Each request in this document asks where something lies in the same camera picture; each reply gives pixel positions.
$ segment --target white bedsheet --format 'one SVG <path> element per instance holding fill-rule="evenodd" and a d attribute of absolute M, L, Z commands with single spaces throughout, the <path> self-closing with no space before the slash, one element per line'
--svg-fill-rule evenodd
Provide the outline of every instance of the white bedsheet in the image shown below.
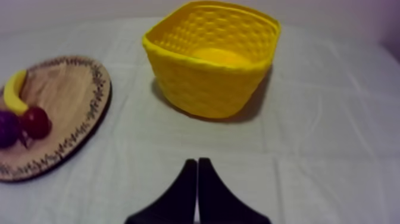
<path fill-rule="evenodd" d="M 123 223 L 198 157 L 276 224 L 400 222 L 400 65 L 383 48 L 283 25 L 260 110 L 210 123 L 157 96 L 141 36 L 158 20 L 0 37 L 0 83 L 42 59 L 82 54 L 103 62 L 114 91 L 97 134 L 71 160 L 0 183 L 1 224 Z"/>

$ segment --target round wooden tray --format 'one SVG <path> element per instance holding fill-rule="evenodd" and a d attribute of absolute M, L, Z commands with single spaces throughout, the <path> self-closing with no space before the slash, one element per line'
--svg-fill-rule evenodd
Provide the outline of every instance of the round wooden tray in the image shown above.
<path fill-rule="evenodd" d="M 0 150 L 0 181 L 37 177 L 68 159 L 96 129 L 111 101 L 104 66 L 80 56 L 58 57 L 28 69 L 21 99 L 42 107 L 52 122 L 50 134 Z M 0 109 L 6 110 L 2 93 Z"/>

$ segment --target wooden board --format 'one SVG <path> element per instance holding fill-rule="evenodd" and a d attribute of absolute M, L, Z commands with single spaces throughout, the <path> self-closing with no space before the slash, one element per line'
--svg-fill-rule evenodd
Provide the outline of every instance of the wooden board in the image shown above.
<path fill-rule="evenodd" d="M 21 99 L 42 107 L 52 129 L 45 139 L 28 140 L 28 149 L 17 141 L 0 150 L 0 181 L 31 179 L 69 158 L 101 120 L 110 93 L 108 72 L 90 58 L 58 57 L 29 68 Z M 6 110 L 0 96 L 0 109 Z"/>

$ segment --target white wall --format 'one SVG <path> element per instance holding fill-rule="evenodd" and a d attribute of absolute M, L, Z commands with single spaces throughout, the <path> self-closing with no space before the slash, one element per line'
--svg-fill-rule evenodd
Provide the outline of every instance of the white wall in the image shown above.
<path fill-rule="evenodd" d="M 0 33 L 73 21 L 162 17 L 186 0 L 0 0 Z M 287 24 L 379 40 L 396 0 L 232 0 Z"/>

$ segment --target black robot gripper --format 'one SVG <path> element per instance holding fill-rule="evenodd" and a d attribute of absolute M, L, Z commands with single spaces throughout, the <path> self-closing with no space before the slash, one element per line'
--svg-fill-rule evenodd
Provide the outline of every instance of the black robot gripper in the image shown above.
<path fill-rule="evenodd" d="M 196 199 L 201 224 L 271 224 L 230 192 L 208 158 L 186 160 L 169 189 L 125 224 L 193 224 Z"/>

